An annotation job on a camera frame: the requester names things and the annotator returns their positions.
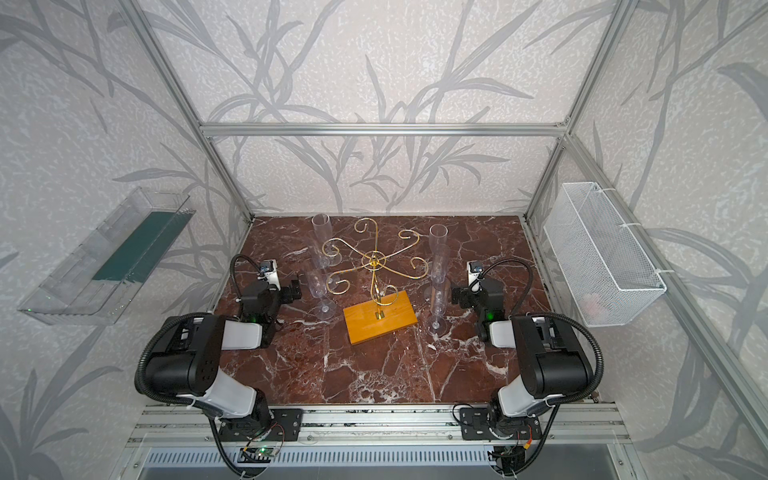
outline green strip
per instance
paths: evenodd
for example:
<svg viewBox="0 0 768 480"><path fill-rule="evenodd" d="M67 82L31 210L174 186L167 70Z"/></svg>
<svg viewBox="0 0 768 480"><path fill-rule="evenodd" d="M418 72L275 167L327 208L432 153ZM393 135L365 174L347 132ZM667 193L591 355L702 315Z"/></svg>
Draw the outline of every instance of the green strip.
<svg viewBox="0 0 768 480"><path fill-rule="evenodd" d="M146 282L191 217L192 213L151 212L93 275L93 280L127 278L131 282Z"/></svg>

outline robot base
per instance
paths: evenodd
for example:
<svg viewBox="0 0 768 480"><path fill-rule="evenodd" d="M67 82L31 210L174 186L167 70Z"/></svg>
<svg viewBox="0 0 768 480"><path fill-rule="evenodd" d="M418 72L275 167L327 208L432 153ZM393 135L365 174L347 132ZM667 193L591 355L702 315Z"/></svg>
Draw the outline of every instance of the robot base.
<svg viewBox="0 0 768 480"><path fill-rule="evenodd" d="M270 409L273 415L272 423L277 423L283 427L283 430L272 427L270 433L260 439L260 442L295 442L299 439L299 430L301 430L302 409ZM247 436L252 435L254 430L260 427L250 417L242 419L224 419L219 429L219 436L222 442L245 442Z"/></svg>
<svg viewBox="0 0 768 480"><path fill-rule="evenodd" d="M500 435L491 432L488 423L488 408L464 408L458 411L458 418L462 425L462 439L464 440L499 440L499 436L509 437L509 440L527 441L533 434L534 440L541 438L541 423L536 417L502 417L496 424L496 430Z"/></svg>

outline metal grille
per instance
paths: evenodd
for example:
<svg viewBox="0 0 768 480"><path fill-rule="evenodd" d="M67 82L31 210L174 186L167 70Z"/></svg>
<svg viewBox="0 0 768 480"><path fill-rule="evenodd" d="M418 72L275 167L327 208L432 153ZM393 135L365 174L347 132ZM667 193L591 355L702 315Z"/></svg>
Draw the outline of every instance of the metal grille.
<svg viewBox="0 0 768 480"><path fill-rule="evenodd" d="M234 461L238 449L225 448ZM488 448L466 446L284 446L269 467L487 465ZM223 465L215 448L153 447L145 468Z"/></svg>
<svg viewBox="0 0 768 480"><path fill-rule="evenodd" d="M625 325L667 290L594 182L562 184L544 230L588 326Z"/></svg>

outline black cable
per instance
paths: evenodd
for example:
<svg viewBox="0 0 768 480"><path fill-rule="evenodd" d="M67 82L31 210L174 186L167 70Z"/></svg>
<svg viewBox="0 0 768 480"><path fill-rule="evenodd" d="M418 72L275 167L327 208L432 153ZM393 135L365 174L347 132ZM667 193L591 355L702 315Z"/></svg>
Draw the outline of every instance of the black cable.
<svg viewBox="0 0 768 480"><path fill-rule="evenodd" d="M578 330L579 333L581 333L581 335L583 335L584 338L587 339L587 341L589 342L589 345L592 347L592 350L594 351L594 375L592 376L592 379L589 381L589 383L587 383L587 386L585 386L580 392L572 393L568 396L549 399L547 402L548 402L548 405L554 406L554 405L560 405L563 403L578 402L579 400L586 399L598 387L598 385L600 385L600 381L603 379L603 372L605 370L603 351L600 349L600 345L598 345L597 339L595 339L594 335L592 335L592 333L589 330L587 330L587 327L581 325L579 322L577 322L576 320L570 317L561 315L560 313L537 312L537 313L529 313L528 315L543 316L544 318L556 319L556 320L565 322L568 325L575 328L576 330Z"/></svg>
<svg viewBox="0 0 768 480"><path fill-rule="evenodd" d="M576 330L583 335L587 341L589 342L589 345L592 347L592 350L594 351L594 374L592 375L592 378L587 383L587 386L585 386L580 392L572 393L567 396L557 397L554 399L548 399L546 400L547 405L552 405L554 408L552 409L552 414L549 415L549 420L547 421L547 428L544 430L544 433L542 433L541 441L539 441L538 445L536 446L536 450L533 452L531 457L525 461L525 464L516 472L514 472L514 475L517 475L518 473L524 471L526 468L531 466L531 464L534 462L534 460L538 457L539 453L541 453L541 449L544 447L544 444L547 442L547 437L549 437L549 431L554 425L554 418L558 414L558 411L560 410L560 405L564 403L571 403L571 402L578 402L579 400L586 399L597 387L600 385L600 381L603 379L603 372L605 370L604 365L604 358L603 358L603 351L600 348L600 345L598 345L598 341L594 338L594 335L587 330L587 328L583 325L581 325L576 320L567 317L565 315L561 315L560 313L554 313L554 312L537 312L537 313L529 313L529 316L543 316L544 318L549 319L556 319L560 320L562 322L567 323L569 326L575 328Z"/></svg>
<svg viewBox="0 0 768 480"><path fill-rule="evenodd" d="M533 440L533 429L531 428L531 426L530 426L530 425L528 426L528 431L530 432L530 438L531 438L531 440ZM517 433L518 433L518 439L517 439L517 441L515 442L515 446L518 446L518 445L520 445L520 431L518 430L518 431L517 431ZM507 452L506 454L505 454L505 453L488 452L488 455L490 455L491 457L494 457L494 458L507 458L507 457L514 457L514 456L515 456L515 455L513 455L511 452Z"/></svg>
<svg viewBox="0 0 768 480"><path fill-rule="evenodd" d="M468 403L454 403L454 404L453 404L453 408L451 408L451 416L453 416L453 419L454 419L454 420L456 421L456 423L458 423L459 425L461 425L461 424L462 424L462 421L461 421L461 420L459 420L459 419L458 419L458 417L456 416L456 407L460 407L460 406L468 406L470 409L473 409L473 408L474 408L473 406L469 405Z"/></svg>
<svg viewBox="0 0 768 480"><path fill-rule="evenodd" d="M214 436L214 440L216 441L216 447L219 449L219 454L221 455L221 458L224 460L224 463L227 464L227 467L234 473L236 473L241 478L256 478L256 476L243 476L244 470L239 469L235 464L232 463L227 453L224 451L224 447L221 445L221 439L219 438L219 432L216 429L216 422L214 419L216 417L221 417L222 412L219 409L215 409L214 407L211 407L209 405L195 403L193 399L189 399L187 397L179 397L179 396L168 396L163 395L161 393L155 392L147 382L147 365L149 365L149 360L152 354L152 350L154 349L155 345L157 345L157 342L162 338L166 333L170 332L172 329L177 328L180 324L187 322L190 319L198 318L202 316L210 315L208 312L195 312L195 313L188 313L186 315L177 316L173 319L168 320L160 329L157 331L157 333L152 336L149 343L147 343L147 346L144 347L144 351L141 353L141 356L139 357L138 365L136 366L136 374L134 376L134 382L136 384L136 389L140 392L149 397L150 399L153 399L155 402L161 402L161 403L170 403L174 405L192 405L200 410L203 411L203 413L208 417L208 422L210 424L210 430L211 433Z"/></svg>
<svg viewBox="0 0 768 480"><path fill-rule="evenodd" d="M216 430L216 422L214 422L213 419L208 419L208 424L210 425L210 430L214 435L214 442L216 442L216 448L219 450L219 455L221 455L221 459L224 460L224 464L227 466L229 470L232 471L235 475L237 475L240 478L256 478L257 476L261 475L266 468L260 468L259 472L255 475L251 475L246 472L245 469L238 467L234 463L232 463L232 459L229 455L227 455L227 452L224 450L224 446L221 445L221 439L219 438L219 432Z"/></svg>
<svg viewBox="0 0 768 480"><path fill-rule="evenodd" d="M253 268L256 269L256 272L259 273L259 264L256 263L251 257L247 255L243 255L242 253L238 253L234 257L232 257L232 260L230 260L230 281L232 282L232 287L235 289L235 298L237 299L238 305L240 305L240 318L243 317L243 302L240 301L242 294L242 291L240 290L240 285L237 284L237 279L235 278L235 263L238 260L245 260L251 265L253 265Z"/></svg>
<svg viewBox="0 0 768 480"><path fill-rule="evenodd" d="M513 256L513 257L505 258L503 260L499 260L498 262L489 266L487 269L480 272L477 278L475 278L475 280L469 284L469 289L472 290L472 287L474 287L477 282L484 279L485 275L488 272L490 272L497 266L502 265L504 263L519 263L520 265L524 266L525 270L528 272L528 281L525 282L525 288L523 289L523 294L520 295L520 298L518 298L518 301L515 303L515 306L512 307L512 310L509 313L510 315L514 315L523 305L523 302L528 297L528 294L531 292L531 288L533 287L533 278L534 278L533 266L526 259Z"/></svg>

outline gold metal stand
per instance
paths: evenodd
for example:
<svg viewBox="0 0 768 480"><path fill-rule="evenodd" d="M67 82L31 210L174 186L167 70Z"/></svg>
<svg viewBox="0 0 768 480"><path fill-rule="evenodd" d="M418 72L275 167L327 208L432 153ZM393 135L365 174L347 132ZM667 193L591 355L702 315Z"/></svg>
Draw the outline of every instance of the gold metal stand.
<svg viewBox="0 0 768 480"><path fill-rule="evenodd" d="M323 244L323 253L328 257L335 257L336 255L341 254L339 248L333 244L334 242L343 243L352 251L360 255L360 265L345 270L338 270L328 276L326 286L328 287L328 291L332 294L342 295L352 286L349 280L338 278L338 276L343 273L353 272L363 268L371 272L371 301L344 309L344 318L346 319L347 330L349 331L349 341L353 345L417 322L413 307L408 299L408 294L400 292L397 287L391 283L384 285L383 288L380 287L377 272L380 270L388 270L389 272L414 280L424 278L429 272L427 261L421 257L411 258L411 267L414 270L419 268L416 265L417 261L422 263L424 271L419 275L408 275L407 273L399 272L386 265L390 258L415 247L416 244L419 243L421 235L418 232L414 230L400 230L398 237L404 240L415 239L415 241L395 253L385 255L383 252L379 251L379 224L374 219L366 217L357 220L355 222L355 231L357 233L365 233L368 231L368 226L371 223L376 228L373 250L364 253L341 238L332 238ZM338 287L342 283L346 284L343 290L337 291L331 287L331 285Z"/></svg>

